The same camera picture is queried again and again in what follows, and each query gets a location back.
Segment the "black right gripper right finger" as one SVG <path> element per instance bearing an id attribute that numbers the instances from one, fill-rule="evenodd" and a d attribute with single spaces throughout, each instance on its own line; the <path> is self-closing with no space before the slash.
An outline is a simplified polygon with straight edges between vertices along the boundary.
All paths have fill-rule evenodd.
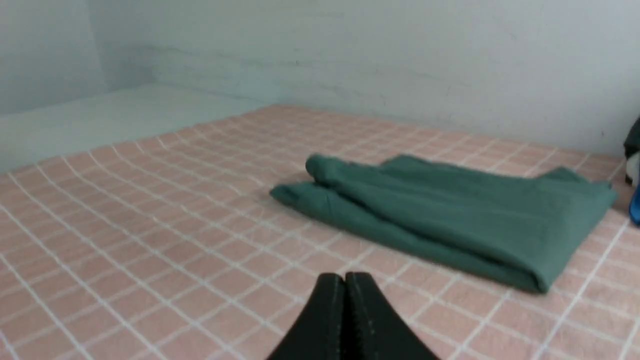
<path id="1" fill-rule="evenodd" d="M 367 272 L 347 272 L 346 360 L 438 360 Z"/>

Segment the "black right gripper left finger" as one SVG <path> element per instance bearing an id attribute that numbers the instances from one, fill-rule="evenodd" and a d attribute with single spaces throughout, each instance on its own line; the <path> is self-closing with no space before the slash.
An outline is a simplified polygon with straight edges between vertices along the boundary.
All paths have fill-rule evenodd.
<path id="1" fill-rule="evenodd" d="M 335 273 L 321 273 L 302 311 L 269 360 L 340 360 L 346 286 Z"/>

